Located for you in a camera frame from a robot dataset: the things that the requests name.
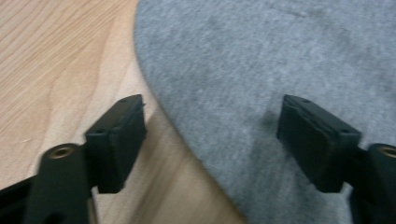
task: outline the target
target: metal grommet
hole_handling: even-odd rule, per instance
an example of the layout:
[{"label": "metal grommet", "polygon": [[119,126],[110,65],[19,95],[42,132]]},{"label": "metal grommet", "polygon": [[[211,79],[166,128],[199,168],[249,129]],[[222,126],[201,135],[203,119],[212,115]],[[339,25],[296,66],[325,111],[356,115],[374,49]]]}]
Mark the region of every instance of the metal grommet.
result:
[{"label": "metal grommet", "polygon": [[60,158],[63,158],[63,157],[66,157],[66,156],[72,154],[73,151],[74,151],[74,149],[72,147],[56,148],[49,154],[49,158],[55,159],[55,160],[60,159]]},{"label": "metal grommet", "polygon": [[396,158],[396,148],[394,147],[381,147],[379,151],[386,156]]}]

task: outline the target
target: wood grain surface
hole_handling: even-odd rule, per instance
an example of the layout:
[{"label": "wood grain surface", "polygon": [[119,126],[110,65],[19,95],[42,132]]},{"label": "wood grain surface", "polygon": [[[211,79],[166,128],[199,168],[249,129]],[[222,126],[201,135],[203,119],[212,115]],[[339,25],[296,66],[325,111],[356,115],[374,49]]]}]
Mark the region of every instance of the wood grain surface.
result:
[{"label": "wood grain surface", "polygon": [[96,195],[101,223],[244,223],[183,144],[139,72],[136,1],[0,0],[0,189],[50,147],[141,93],[148,138],[126,188]]}]

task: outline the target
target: gray carpet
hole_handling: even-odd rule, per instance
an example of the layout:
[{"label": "gray carpet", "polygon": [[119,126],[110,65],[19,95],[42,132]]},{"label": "gray carpet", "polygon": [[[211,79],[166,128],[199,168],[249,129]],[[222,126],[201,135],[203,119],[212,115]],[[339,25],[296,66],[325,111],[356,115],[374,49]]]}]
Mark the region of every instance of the gray carpet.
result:
[{"label": "gray carpet", "polygon": [[396,145],[395,1],[140,0],[141,70],[249,223],[350,223],[276,139],[284,94]]}]

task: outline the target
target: gray felt surface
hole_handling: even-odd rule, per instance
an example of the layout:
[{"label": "gray felt surface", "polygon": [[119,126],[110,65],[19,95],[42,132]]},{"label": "gray felt surface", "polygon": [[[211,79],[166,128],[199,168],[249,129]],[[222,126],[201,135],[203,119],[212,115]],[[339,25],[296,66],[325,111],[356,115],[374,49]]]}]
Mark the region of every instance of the gray felt surface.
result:
[{"label": "gray felt surface", "polygon": [[249,223],[350,223],[276,140],[284,94],[396,145],[390,0],[140,0],[141,70],[187,144]]}]

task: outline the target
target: wooden table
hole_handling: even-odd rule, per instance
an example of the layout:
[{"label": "wooden table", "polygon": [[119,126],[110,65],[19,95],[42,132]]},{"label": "wooden table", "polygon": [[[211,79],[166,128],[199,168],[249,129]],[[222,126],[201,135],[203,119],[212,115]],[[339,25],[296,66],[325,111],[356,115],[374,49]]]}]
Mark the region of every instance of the wooden table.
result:
[{"label": "wooden table", "polygon": [[40,155],[83,143],[113,103],[142,93],[148,138],[126,188],[97,195],[101,223],[244,223],[183,144],[139,72],[136,1],[0,1],[0,189]]}]

